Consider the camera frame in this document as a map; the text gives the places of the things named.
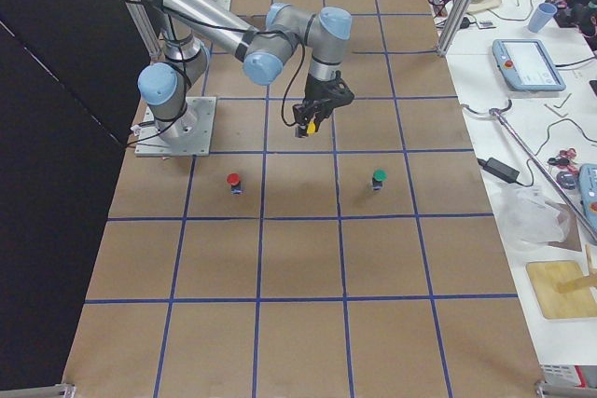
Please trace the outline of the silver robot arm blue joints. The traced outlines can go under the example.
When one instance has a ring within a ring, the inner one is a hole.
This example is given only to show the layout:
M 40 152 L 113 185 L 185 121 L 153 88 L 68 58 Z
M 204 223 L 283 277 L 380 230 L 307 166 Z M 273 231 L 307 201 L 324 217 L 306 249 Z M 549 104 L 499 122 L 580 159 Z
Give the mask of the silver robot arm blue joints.
M 259 30 L 213 0 L 141 0 L 181 21 L 199 35 L 234 56 L 255 84 L 270 85 L 297 48 L 312 51 L 308 75 L 326 81 L 343 61 L 353 18 L 338 7 L 309 12 L 274 3 Z

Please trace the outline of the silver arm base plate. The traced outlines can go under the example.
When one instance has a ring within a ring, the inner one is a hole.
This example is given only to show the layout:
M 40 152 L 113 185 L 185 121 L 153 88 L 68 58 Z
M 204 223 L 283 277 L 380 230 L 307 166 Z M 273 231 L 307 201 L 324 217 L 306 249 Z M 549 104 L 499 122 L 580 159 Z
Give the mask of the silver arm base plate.
M 216 97 L 187 97 L 187 111 L 168 130 L 160 133 L 147 106 L 143 121 L 149 126 L 139 130 L 134 154 L 148 157 L 208 156 L 213 135 Z

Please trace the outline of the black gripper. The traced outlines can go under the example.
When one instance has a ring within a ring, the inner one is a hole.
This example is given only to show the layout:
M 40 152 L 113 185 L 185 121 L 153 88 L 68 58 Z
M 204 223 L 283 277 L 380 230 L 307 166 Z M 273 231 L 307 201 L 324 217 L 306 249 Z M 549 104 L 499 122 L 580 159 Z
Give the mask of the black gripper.
M 349 105 L 354 100 L 354 93 L 337 71 L 330 80 L 322 81 L 308 75 L 302 103 L 293 106 L 296 124 L 295 136 L 305 137 L 305 124 L 311 123 L 311 133 L 319 131 L 322 122 L 338 108 Z

